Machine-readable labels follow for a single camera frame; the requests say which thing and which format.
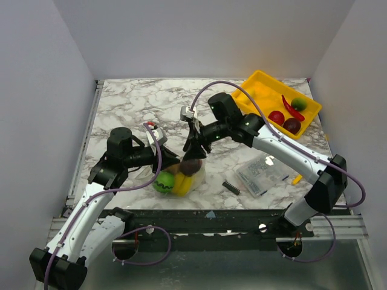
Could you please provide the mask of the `brown toy kiwi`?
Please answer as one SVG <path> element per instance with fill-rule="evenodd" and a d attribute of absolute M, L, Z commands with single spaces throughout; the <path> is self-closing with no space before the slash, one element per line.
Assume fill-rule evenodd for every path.
<path fill-rule="evenodd" d="M 166 168 L 164 171 L 169 172 L 173 175 L 176 175 L 179 172 L 179 169 L 180 169 L 180 165 L 174 164 L 173 166 L 169 166 L 168 168 Z"/>

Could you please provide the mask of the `dark purple toy fruit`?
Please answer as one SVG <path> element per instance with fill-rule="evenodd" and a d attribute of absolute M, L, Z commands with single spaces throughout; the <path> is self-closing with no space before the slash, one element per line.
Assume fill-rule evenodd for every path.
<path fill-rule="evenodd" d="M 202 168 L 201 159 L 190 159 L 180 163 L 179 171 L 188 177 L 194 176 Z"/>

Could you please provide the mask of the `green toy watermelon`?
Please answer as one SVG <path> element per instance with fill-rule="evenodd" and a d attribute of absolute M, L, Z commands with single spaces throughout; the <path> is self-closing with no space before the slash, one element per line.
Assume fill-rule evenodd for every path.
<path fill-rule="evenodd" d="M 160 193 L 169 193 L 175 186 L 175 176 L 169 172 L 160 172 L 152 185 Z"/>

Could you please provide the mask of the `white toy cauliflower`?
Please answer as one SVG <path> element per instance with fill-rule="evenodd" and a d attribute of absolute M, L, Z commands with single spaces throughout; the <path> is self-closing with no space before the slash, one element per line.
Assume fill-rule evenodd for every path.
<path fill-rule="evenodd" d="M 206 169 L 204 166 L 202 166 L 199 171 L 197 171 L 196 174 L 192 177 L 192 186 L 191 189 L 195 190 L 197 189 L 203 182 L 206 177 Z"/>

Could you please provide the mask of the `clear zip top bag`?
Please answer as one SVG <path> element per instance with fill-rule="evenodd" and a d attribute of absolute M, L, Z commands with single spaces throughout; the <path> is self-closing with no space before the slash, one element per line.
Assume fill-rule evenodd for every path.
<path fill-rule="evenodd" d="M 163 169 L 151 184 L 161 195 L 183 197 L 197 189 L 206 176 L 205 159 L 190 159 Z"/>

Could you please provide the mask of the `yellow toy banana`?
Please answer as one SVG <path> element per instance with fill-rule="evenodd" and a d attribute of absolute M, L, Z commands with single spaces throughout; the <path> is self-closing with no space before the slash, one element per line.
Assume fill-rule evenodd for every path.
<path fill-rule="evenodd" d="M 178 172 L 175 176 L 175 186 L 171 193 L 175 196 L 186 196 L 192 186 L 192 176 L 188 177 Z"/>

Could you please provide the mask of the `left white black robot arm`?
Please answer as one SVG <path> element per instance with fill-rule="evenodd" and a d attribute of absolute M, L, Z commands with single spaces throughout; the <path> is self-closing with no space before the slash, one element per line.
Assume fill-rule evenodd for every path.
<path fill-rule="evenodd" d="M 134 231 L 132 213 L 116 208 L 97 225 L 97 219 L 122 187 L 130 169 L 151 166 L 158 175 L 178 164 L 177 155 L 165 148 L 166 134 L 157 125 L 144 124 L 144 144 L 130 129 L 117 127 L 110 133 L 106 151 L 91 169 L 84 192 L 67 221 L 43 249 L 35 248 L 29 261 L 44 289 L 79 289 L 96 257 L 117 237 L 129 238 Z"/>

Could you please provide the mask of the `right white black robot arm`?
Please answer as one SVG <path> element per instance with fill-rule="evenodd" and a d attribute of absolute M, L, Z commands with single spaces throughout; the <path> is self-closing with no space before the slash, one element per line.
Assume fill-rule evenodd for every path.
<path fill-rule="evenodd" d="M 183 147 L 183 159 L 205 159 L 212 143 L 230 137 L 237 143 L 263 151 L 301 174 L 311 185 L 309 192 L 292 203 L 278 220 L 279 232 L 287 237 L 300 230 L 301 224 L 318 213 L 329 213 L 346 189 L 346 160 L 335 155 L 314 153 L 298 142 L 281 135 L 254 113 L 243 114 L 231 95 L 219 93 L 208 104 L 215 121 L 203 125 L 195 109 L 182 107 L 181 120 L 189 125 Z"/>

